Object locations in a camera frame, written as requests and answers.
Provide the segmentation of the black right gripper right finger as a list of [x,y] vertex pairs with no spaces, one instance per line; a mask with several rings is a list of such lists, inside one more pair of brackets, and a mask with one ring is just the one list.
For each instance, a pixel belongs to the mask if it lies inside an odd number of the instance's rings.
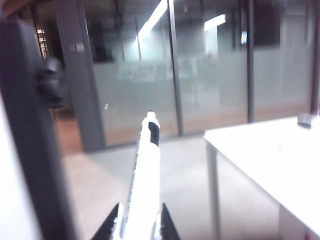
[[153,239],[154,240],[180,240],[181,239],[165,203],[162,203],[160,212],[156,215]]

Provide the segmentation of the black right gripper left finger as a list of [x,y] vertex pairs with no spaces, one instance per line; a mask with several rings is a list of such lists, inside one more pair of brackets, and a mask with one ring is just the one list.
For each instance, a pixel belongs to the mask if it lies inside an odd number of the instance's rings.
[[117,203],[94,234],[92,240],[121,240],[123,214],[124,206]]

